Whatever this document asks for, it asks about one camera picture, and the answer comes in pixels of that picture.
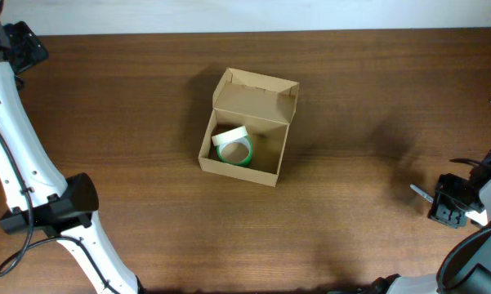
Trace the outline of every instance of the wooden table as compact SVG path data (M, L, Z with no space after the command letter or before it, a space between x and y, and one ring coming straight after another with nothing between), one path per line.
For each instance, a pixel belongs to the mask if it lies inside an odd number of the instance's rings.
M100 219L148 289L261 291L434 273L475 231L426 218L449 159L491 148L491 29L42 38L25 110L66 176L88 173ZM301 83L276 188L200 170L226 67ZM0 185L0 216L6 210ZM0 229L0 262L23 235ZM36 233L36 238L44 237ZM58 244L0 293L93 293Z

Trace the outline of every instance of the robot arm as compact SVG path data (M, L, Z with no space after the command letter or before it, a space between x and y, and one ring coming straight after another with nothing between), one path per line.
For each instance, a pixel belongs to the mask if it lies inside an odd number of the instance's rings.
M432 220L456 229L470 218L481 229L449 253L437 275L398 277L386 294L491 294L491 150L481 162L453 161L474 166L469 180L452 174L440 176L435 198L415 186L413 189L432 203Z
M9 234L27 230L28 235L43 229L50 237L46 242L61 243L99 293L142 293L137 277L122 263L102 229L90 178L80 174L66 180L43 150L20 102L16 73L3 58L2 52L14 47L4 44L9 41L4 35L0 25L0 181L9 207L1 227ZM28 44L36 44L32 33L26 37L33 38ZM32 208L25 194L30 195Z

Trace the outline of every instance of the box lid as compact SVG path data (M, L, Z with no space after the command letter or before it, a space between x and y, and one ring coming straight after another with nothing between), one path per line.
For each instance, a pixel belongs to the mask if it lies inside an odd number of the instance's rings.
M299 83L239 69L227 69L212 106L257 118L289 124L296 113Z

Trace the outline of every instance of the white wall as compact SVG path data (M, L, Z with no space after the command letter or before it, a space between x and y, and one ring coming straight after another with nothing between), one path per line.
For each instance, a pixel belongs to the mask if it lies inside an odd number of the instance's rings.
M36 34L491 27L491 0L6 0Z

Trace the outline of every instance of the open cardboard box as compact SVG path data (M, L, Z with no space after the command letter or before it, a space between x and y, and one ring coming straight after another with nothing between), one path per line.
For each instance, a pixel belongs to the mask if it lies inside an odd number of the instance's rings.
M288 127L296 112L299 83L238 69L227 69L212 96L199 164L202 170L276 186ZM211 137L245 126L254 153L248 167L223 163Z

